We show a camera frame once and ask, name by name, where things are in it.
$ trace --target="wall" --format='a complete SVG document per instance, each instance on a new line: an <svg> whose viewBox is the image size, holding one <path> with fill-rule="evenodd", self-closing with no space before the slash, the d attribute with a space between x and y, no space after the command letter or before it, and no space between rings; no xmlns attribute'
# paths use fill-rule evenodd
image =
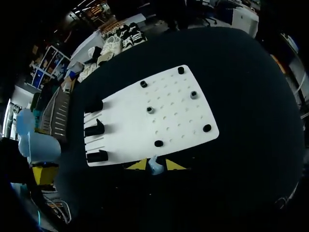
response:
<svg viewBox="0 0 309 232"><path fill-rule="evenodd" d="M11 98L11 103L27 108L28 104L32 102L33 94L24 90L21 87L15 86L15 91Z"/></svg>

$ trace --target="light blue object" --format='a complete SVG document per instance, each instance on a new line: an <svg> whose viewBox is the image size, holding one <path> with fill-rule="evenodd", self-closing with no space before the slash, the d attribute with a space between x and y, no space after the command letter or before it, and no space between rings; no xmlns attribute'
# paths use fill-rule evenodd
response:
<svg viewBox="0 0 309 232"><path fill-rule="evenodd" d="M61 147L57 139L40 133L31 133L29 139L30 157L28 162L56 162L61 155Z"/></svg>
<svg viewBox="0 0 309 232"><path fill-rule="evenodd" d="M29 109L21 110L16 117L16 132L19 136L28 135L34 132L35 120L34 115Z"/></svg>
<svg viewBox="0 0 309 232"><path fill-rule="evenodd" d="M27 109L19 112L16 119L16 131L20 135L19 152L27 157L29 163L56 162L60 157L61 147L57 139L47 134L35 133L34 117L28 113Z"/></svg>
<svg viewBox="0 0 309 232"><path fill-rule="evenodd" d="M157 155L150 158L150 160L148 161L152 175L159 175L164 172L164 167L161 164L158 164L156 162L156 158L157 158Z"/></svg>

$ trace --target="black and white sneaker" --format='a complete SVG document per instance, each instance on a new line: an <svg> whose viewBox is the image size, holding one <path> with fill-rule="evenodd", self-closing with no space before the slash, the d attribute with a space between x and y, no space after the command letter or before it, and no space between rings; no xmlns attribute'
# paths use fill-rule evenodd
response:
<svg viewBox="0 0 309 232"><path fill-rule="evenodd" d="M130 29L129 29L129 32L132 32L134 30L140 30L139 26L137 26L136 23L131 23L130 24Z"/></svg>
<svg viewBox="0 0 309 232"><path fill-rule="evenodd" d="M131 39L133 40L134 46L147 41L146 37L140 30L134 30L131 32Z"/></svg>
<svg viewBox="0 0 309 232"><path fill-rule="evenodd" d="M116 31L116 34L119 38L123 39L127 31L130 31L130 27L124 24Z"/></svg>
<svg viewBox="0 0 309 232"><path fill-rule="evenodd" d="M134 43L132 38L130 37L130 33L126 31L123 35L123 40L122 40L122 51L126 51L129 48L133 47Z"/></svg>

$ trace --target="white pegboard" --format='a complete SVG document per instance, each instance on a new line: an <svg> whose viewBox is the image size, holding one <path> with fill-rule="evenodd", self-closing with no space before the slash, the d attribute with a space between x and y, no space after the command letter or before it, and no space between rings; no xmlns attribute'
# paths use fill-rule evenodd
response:
<svg viewBox="0 0 309 232"><path fill-rule="evenodd" d="M144 81L146 88L136 82L103 99L103 110L85 114L84 128L96 125L98 118L105 133L84 139L86 153L108 152L109 160L89 163L89 166L111 165L162 156L194 147L219 136L219 129L198 82L184 67L155 74ZM197 99L190 93L197 92ZM154 113L147 113L147 107ZM211 125L210 132L203 127ZM156 147L155 141L164 145Z"/></svg>

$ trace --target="yellow triangle marker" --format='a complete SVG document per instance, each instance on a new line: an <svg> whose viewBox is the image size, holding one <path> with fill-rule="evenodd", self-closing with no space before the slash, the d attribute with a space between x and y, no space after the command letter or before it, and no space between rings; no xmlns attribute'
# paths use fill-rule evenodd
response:
<svg viewBox="0 0 309 232"><path fill-rule="evenodd" d="M185 170L186 168L180 166L179 164L174 163L173 161L170 161L169 159L166 160L166 167L168 171L170 170Z"/></svg>
<svg viewBox="0 0 309 232"><path fill-rule="evenodd" d="M145 170L145 169L146 169L146 163L147 163L147 159L142 159L140 162L137 162L137 163L133 164L132 166L126 168L126 169L131 169L131 170L135 170L135 169Z"/></svg>

